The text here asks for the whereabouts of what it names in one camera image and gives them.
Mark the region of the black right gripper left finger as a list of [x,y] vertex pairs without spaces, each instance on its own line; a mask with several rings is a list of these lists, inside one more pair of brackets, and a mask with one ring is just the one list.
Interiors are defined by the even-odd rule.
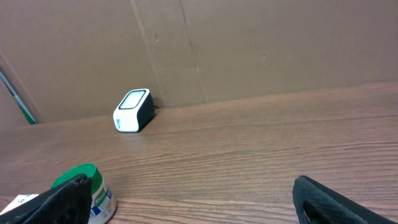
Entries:
[[93,179],[78,174],[1,215],[5,224],[87,224]]

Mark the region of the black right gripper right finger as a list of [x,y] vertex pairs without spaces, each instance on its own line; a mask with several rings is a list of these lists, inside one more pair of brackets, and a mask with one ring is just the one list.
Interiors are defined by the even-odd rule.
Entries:
[[305,175],[292,196],[300,224],[395,224]]

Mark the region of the green lid jar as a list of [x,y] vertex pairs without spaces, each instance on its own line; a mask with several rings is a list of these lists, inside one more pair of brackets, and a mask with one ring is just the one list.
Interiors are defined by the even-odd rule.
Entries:
[[55,180],[51,188],[57,187],[78,174],[85,174],[93,180],[91,186],[92,203],[88,224],[107,223],[116,211],[116,198],[113,196],[109,185],[103,179],[101,172],[94,164],[80,164],[66,171]]

